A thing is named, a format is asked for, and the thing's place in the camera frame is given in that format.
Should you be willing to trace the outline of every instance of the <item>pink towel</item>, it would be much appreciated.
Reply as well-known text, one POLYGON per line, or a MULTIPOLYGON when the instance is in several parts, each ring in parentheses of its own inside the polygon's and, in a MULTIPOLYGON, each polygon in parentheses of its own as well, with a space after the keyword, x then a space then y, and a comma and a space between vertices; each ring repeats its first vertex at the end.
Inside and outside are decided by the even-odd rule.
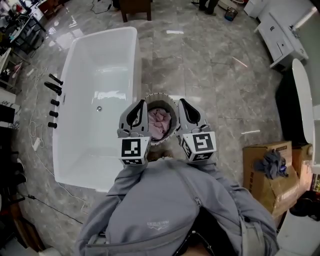
POLYGON ((161 140, 170 128, 170 113, 163 108, 154 108, 148 112, 148 117, 152 139, 161 140))

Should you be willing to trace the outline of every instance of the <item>white bathtub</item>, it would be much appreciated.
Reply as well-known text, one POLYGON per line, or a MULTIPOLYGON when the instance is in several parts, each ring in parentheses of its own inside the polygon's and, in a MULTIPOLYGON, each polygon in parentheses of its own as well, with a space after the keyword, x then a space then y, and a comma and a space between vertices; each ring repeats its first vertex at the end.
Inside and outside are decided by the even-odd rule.
POLYGON ((55 180, 107 191, 123 168, 118 159, 119 117, 140 99, 137 30, 117 28, 76 39, 61 80, 52 138, 55 180))

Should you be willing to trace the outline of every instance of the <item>brown wooden chair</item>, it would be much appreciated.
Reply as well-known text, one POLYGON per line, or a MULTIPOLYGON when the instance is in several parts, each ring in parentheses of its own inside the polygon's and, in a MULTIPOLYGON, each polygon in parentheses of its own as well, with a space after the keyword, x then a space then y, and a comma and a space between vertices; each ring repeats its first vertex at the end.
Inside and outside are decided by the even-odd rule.
POLYGON ((151 21, 152 0, 120 0, 123 22, 128 22, 127 14, 146 13, 146 18, 151 21))

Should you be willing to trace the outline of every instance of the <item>jacket logo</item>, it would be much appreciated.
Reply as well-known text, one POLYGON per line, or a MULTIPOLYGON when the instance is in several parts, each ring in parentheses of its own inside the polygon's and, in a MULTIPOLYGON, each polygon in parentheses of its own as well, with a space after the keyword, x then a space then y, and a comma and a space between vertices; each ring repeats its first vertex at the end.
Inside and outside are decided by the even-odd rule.
POLYGON ((147 222, 146 223, 149 229, 163 230, 169 226, 169 220, 158 221, 158 222, 147 222))

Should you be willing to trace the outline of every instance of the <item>tile floor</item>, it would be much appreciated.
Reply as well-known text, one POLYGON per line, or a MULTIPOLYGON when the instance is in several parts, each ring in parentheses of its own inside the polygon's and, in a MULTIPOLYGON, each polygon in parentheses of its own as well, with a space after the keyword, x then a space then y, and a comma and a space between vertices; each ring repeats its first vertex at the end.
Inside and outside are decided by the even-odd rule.
MULTIPOLYGON (((106 10, 108 0, 100 1, 96 12, 106 10)), ((120 12, 94 14, 91 3, 71 0, 45 26, 47 35, 31 59, 46 74, 38 85, 38 101, 32 120, 38 125, 44 147, 35 154, 31 147, 28 125, 36 102, 36 72, 26 67, 19 84, 22 93, 21 124, 13 147, 20 152, 26 166, 27 183, 20 186, 29 193, 83 222, 93 202, 103 196, 87 188, 66 185, 71 197, 43 167, 53 171, 52 130, 47 123, 54 93, 43 86, 48 73, 61 75, 68 49, 75 38, 106 29, 133 26, 138 31, 142 54, 142 91, 146 96, 163 92, 183 97, 203 108, 216 131, 217 165, 231 179, 242 182, 242 147, 278 141, 281 126, 274 99, 281 75, 269 69, 270 60, 260 38, 253 33, 257 22, 240 11, 233 22, 224 19, 217 7, 217 16, 198 11, 190 0, 153 0, 152 21, 144 13, 129 16, 122 22, 120 12)), ((176 139, 164 147, 176 157, 184 157, 176 139)), ((26 200, 22 211, 35 224, 43 242, 57 248, 62 255, 72 254, 72 247, 81 225, 37 201, 26 200)))

